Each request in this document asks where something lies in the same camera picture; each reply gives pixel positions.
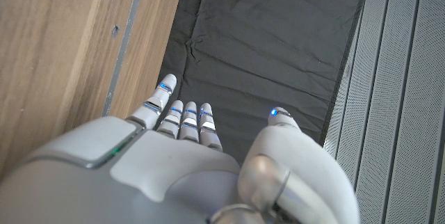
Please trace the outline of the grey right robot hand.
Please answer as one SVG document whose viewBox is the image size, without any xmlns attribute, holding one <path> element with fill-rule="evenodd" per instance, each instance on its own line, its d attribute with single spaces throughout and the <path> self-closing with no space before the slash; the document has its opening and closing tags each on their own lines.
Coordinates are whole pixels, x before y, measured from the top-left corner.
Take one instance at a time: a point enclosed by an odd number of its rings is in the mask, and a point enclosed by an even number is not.
<svg viewBox="0 0 445 224">
<path fill-rule="evenodd" d="M 276 107 L 243 163 L 210 104 L 171 101 L 168 74 L 128 118 L 85 123 L 1 180 L 2 223 L 358 223 L 341 166 Z"/>
</svg>

